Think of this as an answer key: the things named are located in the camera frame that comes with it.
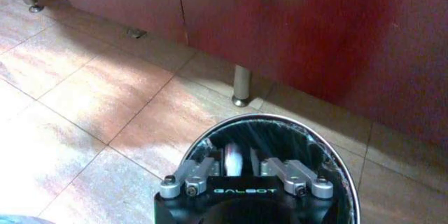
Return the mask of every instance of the floor tile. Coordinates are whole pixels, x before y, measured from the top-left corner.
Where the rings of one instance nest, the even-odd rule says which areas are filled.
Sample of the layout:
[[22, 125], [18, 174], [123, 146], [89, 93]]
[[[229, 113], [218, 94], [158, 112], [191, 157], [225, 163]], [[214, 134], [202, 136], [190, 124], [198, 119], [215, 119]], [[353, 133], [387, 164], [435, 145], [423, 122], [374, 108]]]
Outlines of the floor tile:
[[171, 75], [110, 47], [41, 102], [107, 143]]
[[71, 15], [61, 22], [110, 44], [126, 34], [126, 27], [123, 25], [77, 9], [73, 10]]
[[215, 91], [174, 77], [110, 142], [158, 177], [170, 174], [195, 138], [221, 120], [254, 112]]
[[109, 45], [54, 25], [0, 56], [0, 77], [38, 98]]
[[0, 128], [1, 213], [35, 216], [103, 144], [37, 102]]
[[448, 195], [367, 160], [358, 191], [362, 223], [448, 223]]
[[[227, 61], [198, 53], [181, 68], [178, 75], [215, 90], [226, 97], [231, 97], [234, 64]], [[251, 101], [249, 104], [253, 108], [259, 109], [271, 84], [270, 80], [253, 74], [250, 80]]]
[[158, 184], [158, 178], [106, 148], [39, 217], [54, 223], [153, 223]]
[[33, 99], [3, 80], [0, 80], [0, 124], [33, 102]]
[[357, 155], [365, 155], [370, 121], [303, 92], [275, 84], [259, 109], [290, 117], [331, 144]]
[[38, 13], [30, 13], [10, 2], [0, 9], [0, 54], [35, 35], [54, 21]]
[[129, 38], [126, 36], [127, 28], [123, 25], [79, 10], [63, 20], [63, 23], [171, 72], [185, 64], [195, 53], [193, 48], [150, 34], [139, 39]]
[[357, 188], [362, 172], [363, 158], [335, 145], [333, 145], [331, 147], [342, 158], [343, 164], [353, 179], [354, 186]]
[[126, 37], [125, 33], [121, 33], [113, 44], [171, 72], [177, 71], [195, 54], [193, 48], [161, 39], [151, 34], [139, 39], [131, 39]]
[[366, 158], [448, 193], [448, 156], [437, 146], [374, 123]]

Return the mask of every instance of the screw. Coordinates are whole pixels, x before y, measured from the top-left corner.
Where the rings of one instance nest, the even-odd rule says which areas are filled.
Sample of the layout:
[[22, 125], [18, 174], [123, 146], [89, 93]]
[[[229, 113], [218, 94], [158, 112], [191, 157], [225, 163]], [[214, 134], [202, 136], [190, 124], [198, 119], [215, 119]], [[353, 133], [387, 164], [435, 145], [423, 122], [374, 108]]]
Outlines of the screw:
[[166, 184], [173, 184], [175, 183], [175, 177], [173, 175], [165, 176], [165, 179], [162, 180]]
[[317, 177], [317, 179], [315, 179], [315, 182], [317, 182], [317, 183], [322, 183], [322, 184], [323, 184], [323, 183], [326, 183], [326, 182], [327, 182], [327, 180], [325, 179], [325, 177], [323, 177], [323, 176], [321, 176], [321, 175], [319, 175], [319, 176]]
[[186, 195], [189, 196], [189, 197], [194, 197], [195, 196], [195, 194], [197, 194], [197, 189], [195, 189], [195, 187], [193, 187], [193, 186], [189, 186], [189, 187], [186, 187]]
[[295, 196], [302, 197], [306, 194], [306, 188], [303, 186], [295, 187]]

